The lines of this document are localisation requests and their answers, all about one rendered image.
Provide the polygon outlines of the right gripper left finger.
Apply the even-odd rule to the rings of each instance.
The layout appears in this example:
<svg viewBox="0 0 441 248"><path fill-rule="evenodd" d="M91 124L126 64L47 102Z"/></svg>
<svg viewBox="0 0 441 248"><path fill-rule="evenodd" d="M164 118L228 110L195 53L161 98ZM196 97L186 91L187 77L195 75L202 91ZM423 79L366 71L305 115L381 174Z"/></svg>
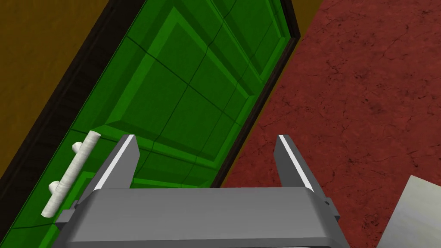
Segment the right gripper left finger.
<svg viewBox="0 0 441 248"><path fill-rule="evenodd" d="M98 189L129 188L139 158L136 137L124 135L88 184L84 197Z"/></svg>

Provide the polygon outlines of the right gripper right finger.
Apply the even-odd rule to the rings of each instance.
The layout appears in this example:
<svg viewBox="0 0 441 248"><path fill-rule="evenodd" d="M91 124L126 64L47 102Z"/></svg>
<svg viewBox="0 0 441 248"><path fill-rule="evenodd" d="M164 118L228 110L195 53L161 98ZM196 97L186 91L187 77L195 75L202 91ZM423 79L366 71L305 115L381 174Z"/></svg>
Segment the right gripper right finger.
<svg viewBox="0 0 441 248"><path fill-rule="evenodd" d="M289 135L277 136L273 156L282 187L305 187L314 193L323 192Z"/></svg>

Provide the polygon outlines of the green panelled door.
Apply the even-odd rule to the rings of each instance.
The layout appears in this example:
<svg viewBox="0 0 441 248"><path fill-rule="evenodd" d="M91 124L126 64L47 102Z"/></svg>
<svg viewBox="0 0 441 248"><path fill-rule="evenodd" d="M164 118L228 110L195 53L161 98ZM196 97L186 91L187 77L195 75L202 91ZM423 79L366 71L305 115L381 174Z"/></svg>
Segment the green panelled door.
<svg viewBox="0 0 441 248"><path fill-rule="evenodd" d="M41 212L72 145L100 134L61 209L78 200L117 142L136 137L132 188L207 188L277 79L290 0L146 0L57 144L0 248L50 248L59 231Z"/></svg>

